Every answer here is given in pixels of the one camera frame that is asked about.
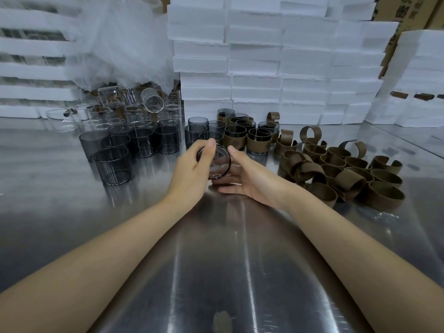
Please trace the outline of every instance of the metal tabletop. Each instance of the metal tabletop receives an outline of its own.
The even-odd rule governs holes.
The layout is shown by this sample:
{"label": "metal tabletop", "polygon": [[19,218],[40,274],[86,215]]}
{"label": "metal tabletop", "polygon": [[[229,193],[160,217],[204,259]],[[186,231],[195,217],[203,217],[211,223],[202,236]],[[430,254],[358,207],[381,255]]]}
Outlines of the metal tabletop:
{"label": "metal tabletop", "polygon": [[[296,139],[301,127],[285,126]],[[335,209],[444,287],[444,160],[368,123],[321,128],[329,145],[358,139],[366,160],[385,154],[404,164],[406,201],[395,213]],[[13,118],[0,119],[0,155],[0,291],[158,202],[178,156],[138,159],[132,181],[105,187],[77,139],[46,130],[43,119]],[[273,153],[255,160],[278,170]],[[90,331],[212,332],[223,311],[234,333],[372,331],[285,213],[211,187]]]}

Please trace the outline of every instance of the hand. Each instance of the hand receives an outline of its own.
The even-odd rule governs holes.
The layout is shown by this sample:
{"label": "hand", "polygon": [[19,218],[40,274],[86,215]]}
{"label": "hand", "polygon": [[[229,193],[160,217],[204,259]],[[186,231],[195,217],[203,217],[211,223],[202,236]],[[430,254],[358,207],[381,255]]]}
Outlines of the hand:
{"label": "hand", "polygon": [[[203,148],[199,162],[196,161],[197,153]],[[197,140],[188,151],[181,155],[171,178],[165,200],[174,205],[181,204],[190,211],[202,198],[208,184],[210,164],[216,153],[216,141]]]}
{"label": "hand", "polygon": [[234,163],[239,166],[232,165],[229,175],[213,180],[213,184],[235,183],[236,185],[219,187],[218,191],[225,194],[246,195],[270,207],[283,209],[287,192],[294,190],[295,184],[272,173],[233,146],[228,146],[228,151]]}

